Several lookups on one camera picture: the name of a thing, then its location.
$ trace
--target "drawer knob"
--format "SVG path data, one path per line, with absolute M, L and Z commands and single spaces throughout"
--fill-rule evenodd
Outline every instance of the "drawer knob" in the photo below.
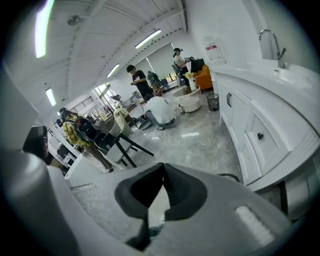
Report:
M 260 141 L 264 137 L 264 134 L 259 132 L 257 136 L 258 136 L 258 140 Z

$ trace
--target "orange sofa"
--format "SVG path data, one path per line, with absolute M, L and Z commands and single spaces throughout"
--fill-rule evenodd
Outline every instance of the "orange sofa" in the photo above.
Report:
M 193 77 L 195 79 L 195 84 L 200 86 L 201 91 L 209 88 L 213 89 L 214 86 L 212 84 L 209 67 L 207 65 L 203 65 L 202 70 L 198 73 L 193 73 Z

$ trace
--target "faucet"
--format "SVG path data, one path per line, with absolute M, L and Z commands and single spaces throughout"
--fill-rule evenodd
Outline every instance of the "faucet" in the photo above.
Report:
M 273 33 L 270 29 L 262 29 L 258 34 L 258 40 L 261 40 L 261 36 L 264 32 L 269 32 L 269 33 L 271 33 L 271 35 L 273 35 L 273 38 L 275 41 L 275 46 L 276 46 L 276 56 L 277 56 L 277 61 L 278 61 L 278 68 L 284 69 L 285 63 L 283 62 L 283 60 L 281 58 L 284 56 L 287 49 L 282 48 L 282 50 L 280 50 L 278 39 L 277 39 L 275 33 Z

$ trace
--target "plaid shirt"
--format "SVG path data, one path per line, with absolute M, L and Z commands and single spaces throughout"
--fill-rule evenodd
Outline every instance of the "plaid shirt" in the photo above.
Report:
M 77 120 L 77 117 L 75 115 L 72 115 L 71 117 L 69 117 L 68 119 L 71 119 L 73 121 Z M 83 146 L 90 146 L 90 144 L 88 144 L 87 142 L 83 141 L 79 135 L 76 132 L 75 126 L 72 123 L 69 123 L 67 121 L 65 121 L 62 125 L 64 132 L 66 134 L 67 140 L 69 141 L 69 143 L 71 144 L 78 144 L 80 147 L 83 148 Z

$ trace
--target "faucet handle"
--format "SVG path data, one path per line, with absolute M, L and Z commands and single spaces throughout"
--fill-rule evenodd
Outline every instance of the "faucet handle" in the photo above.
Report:
M 281 50 L 281 52 L 280 52 L 280 54 L 279 54 L 279 56 L 278 56 L 278 60 L 280 60 L 283 56 L 284 56 L 284 54 L 285 54 L 285 52 L 287 51 L 287 49 L 284 47 L 284 48 L 282 48 L 282 50 Z

